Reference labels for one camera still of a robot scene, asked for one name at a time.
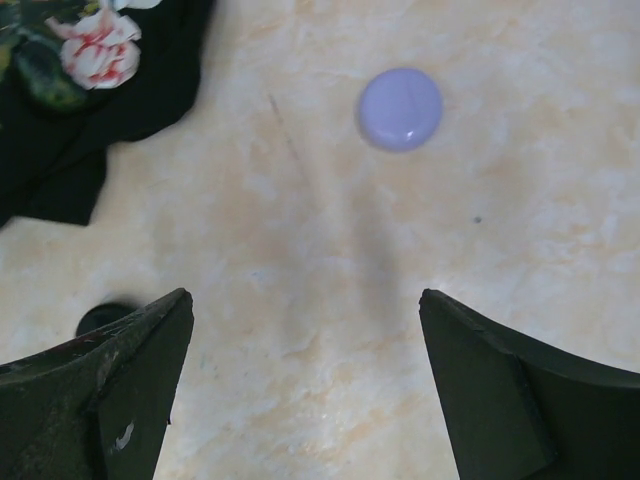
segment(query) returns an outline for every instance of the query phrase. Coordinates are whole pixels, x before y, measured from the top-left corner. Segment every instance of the marble floor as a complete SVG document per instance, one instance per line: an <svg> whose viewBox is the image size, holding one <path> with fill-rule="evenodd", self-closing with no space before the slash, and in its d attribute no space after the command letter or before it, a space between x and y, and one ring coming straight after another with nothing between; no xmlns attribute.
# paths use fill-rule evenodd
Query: marble floor
<svg viewBox="0 0 640 480"><path fill-rule="evenodd" d="M183 286L156 479L455 479L424 288L640 371L638 44L635 0L221 1L197 107L112 149L92 225L0 233L0 362ZM446 113L392 155L353 111L401 65Z"/></svg>

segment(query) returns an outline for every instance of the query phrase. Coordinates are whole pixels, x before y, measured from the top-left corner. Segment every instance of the green leaf print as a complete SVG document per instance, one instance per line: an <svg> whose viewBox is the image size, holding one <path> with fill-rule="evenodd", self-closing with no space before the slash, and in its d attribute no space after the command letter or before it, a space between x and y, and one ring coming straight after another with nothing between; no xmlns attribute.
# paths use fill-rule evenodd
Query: green leaf print
<svg viewBox="0 0 640 480"><path fill-rule="evenodd" d="M88 93L63 70L58 53L45 39L32 39L14 53L19 76L31 98L60 113L80 109Z"/></svg>
<svg viewBox="0 0 640 480"><path fill-rule="evenodd" d="M62 41L44 22L54 17L76 23L96 5L95 0L0 0L0 82L12 68L39 105L59 113L82 109L88 93L63 70Z"/></svg>

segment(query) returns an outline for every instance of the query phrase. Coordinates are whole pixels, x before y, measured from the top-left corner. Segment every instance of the pink and white flower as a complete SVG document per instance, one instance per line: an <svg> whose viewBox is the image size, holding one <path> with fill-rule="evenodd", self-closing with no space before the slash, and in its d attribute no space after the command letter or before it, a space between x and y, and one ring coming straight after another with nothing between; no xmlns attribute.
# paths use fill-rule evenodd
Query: pink and white flower
<svg viewBox="0 0 640 480"><path fill-rule="evenodd" d="M133 40L141 38L140 28L112 10L108 0L100 0L100 10L75 25L53 17L45 23L65 40L62 66L85 89L116 88L135 75L140 49Z"/></svg>

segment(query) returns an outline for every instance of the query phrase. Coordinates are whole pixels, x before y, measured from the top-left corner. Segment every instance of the black round object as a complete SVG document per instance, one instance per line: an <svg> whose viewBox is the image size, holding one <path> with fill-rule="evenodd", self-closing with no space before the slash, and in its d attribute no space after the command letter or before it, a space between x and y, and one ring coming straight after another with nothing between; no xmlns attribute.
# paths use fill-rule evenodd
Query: black round object
<svg viewBox="0 0 640 480"><path fill-rule="evenodd" d="M81 337L93 330L116 322L135 312L137 307L124 303L103 303L89 310L76 329L76 337Z"/></svg>

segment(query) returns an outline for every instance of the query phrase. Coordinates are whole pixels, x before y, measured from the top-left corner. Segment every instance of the purple round object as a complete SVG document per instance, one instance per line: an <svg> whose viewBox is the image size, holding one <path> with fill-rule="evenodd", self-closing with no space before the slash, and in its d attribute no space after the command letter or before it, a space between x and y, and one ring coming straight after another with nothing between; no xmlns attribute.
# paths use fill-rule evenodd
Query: purple round object
<svg viewBox="0 0 640 480"><path fill-rule="evenodd" d="M386 71L360 99L360 126L371 142L394 152L418 148L442 119L442 95L435 82L415 68Z"/></svg>

